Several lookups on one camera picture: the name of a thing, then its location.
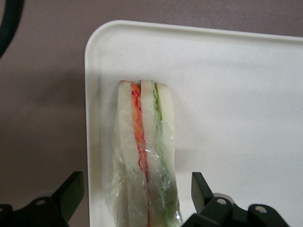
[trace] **white tray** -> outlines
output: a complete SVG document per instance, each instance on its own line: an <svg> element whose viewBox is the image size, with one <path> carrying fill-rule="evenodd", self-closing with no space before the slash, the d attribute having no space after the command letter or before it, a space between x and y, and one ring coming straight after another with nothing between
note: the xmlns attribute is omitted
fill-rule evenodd
<svg viewBox="0 0 303 227"><path fill-rule="evenodd" d="M292 227L303 213L303 38L113 21L85 51L91 227L113 227L104 204L118 82L169 86L184 220L191 173L247 209L263 203Z"/></svg>

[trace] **table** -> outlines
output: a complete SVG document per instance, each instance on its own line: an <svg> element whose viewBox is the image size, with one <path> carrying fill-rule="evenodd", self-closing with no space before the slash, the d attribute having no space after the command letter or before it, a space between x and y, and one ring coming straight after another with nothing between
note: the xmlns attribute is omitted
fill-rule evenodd
<svg viewBox="0 0 303 227"><path fill-rule="evenodd" d="M84 50L100 25L125 19L303 37L302 11L295 0L27 0L0 59L0 203L22 208L83 171L86 195L70 226L89 226Z"/></svg>

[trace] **plastic wrap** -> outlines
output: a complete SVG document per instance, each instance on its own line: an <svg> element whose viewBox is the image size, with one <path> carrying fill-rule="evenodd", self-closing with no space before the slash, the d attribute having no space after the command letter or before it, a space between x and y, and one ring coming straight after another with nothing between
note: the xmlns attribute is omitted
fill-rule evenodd
<svg viewBox="0 0 303 227"><path fill-rule="evenodd" d="M117 227L182 224L174 166L174 115L168 87L121 81L107 204Z"/></svg>

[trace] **red filling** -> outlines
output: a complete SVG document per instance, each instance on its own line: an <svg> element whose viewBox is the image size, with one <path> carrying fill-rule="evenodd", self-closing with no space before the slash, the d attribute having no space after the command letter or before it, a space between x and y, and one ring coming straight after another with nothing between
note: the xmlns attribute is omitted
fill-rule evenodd
<svg viewBox="0 0 303 227"><path fill-rule="evenodd" d="M134 136L137 143L137 148L139 152L139 167L144 171L146 183L147 183L147 216L148 225L150 227L150 193L149 193L149 173L148 173L148 163L147 163L147 153L146 153L146 141L144 137L143 123L142 123L142 111L141 111L141 97L140 88L136 84L132 84L132 110L133 110L133 126L134 126Z"/></svg>

